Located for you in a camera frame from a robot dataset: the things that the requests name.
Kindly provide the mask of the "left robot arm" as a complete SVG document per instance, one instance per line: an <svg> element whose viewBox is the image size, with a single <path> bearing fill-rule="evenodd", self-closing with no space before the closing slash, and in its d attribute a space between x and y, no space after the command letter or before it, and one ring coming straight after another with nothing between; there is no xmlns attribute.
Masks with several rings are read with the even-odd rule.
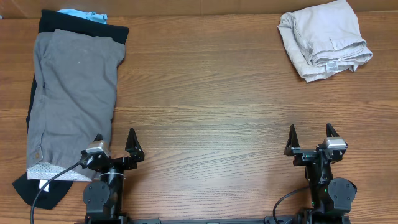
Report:
<svg viewBox="0 0 398 224"><path fill-rule="evenodd" d="M133 128L129 130L125 151L128 156L112 158L108 143L98 134L81 152L81 166L99 173L99 179L83 191L85 223L131 223L128 214L122 211L124 173L136 169L137 163L145 157Z"/></svg>

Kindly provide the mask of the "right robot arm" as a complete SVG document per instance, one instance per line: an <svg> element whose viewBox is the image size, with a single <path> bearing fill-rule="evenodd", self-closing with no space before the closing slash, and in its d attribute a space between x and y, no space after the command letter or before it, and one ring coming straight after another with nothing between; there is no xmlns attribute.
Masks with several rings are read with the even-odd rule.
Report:
<svg viewBox="0 0 398 224"><path fill-rule="evenodd" d="M308 186L288 193L281 199L309 189L311 208L300 209L290 220L291 223L349 223L347 214L356 196L357 187L344 178L334 178L331 165L343 159L348 148L346 141L326 125L326 138L315 149L302 149L295 126L289 129L289 138L284 155L292 156L294 166L304 166Z"/></svg>

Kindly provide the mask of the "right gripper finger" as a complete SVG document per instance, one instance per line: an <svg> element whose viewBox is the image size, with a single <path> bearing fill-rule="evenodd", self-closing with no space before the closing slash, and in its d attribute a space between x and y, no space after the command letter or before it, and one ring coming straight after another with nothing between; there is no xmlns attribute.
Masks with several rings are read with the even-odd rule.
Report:
<svg viewBox="0 0 398 224"><path fill-rule="evenodd" d="M284 149L284 155L294 156L300 150L300 144L295 130L295 126L292 124L289 129L289 137L287 140L286 147Z"/></svg>
<svg viewBox="0 0 398 224"><path fill-rule="evenodd" d="M331 123L327 123L326 124L326 136L328 138L331 138L331 137L339 137L340 135L335 131L335 129Z"/></svg>

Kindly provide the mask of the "grey shorts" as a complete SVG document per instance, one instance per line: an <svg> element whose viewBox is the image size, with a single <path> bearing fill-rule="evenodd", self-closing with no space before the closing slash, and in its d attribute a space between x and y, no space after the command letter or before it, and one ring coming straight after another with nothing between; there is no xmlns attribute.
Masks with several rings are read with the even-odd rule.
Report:
<svg viewBox="0 0 398 224"><path fill-rule="evenodd" d="M37 36L28 179L48 180L72 166L98 134L110 142L118 66L124 56L125 46L110 37L60 29Z"/></svg>

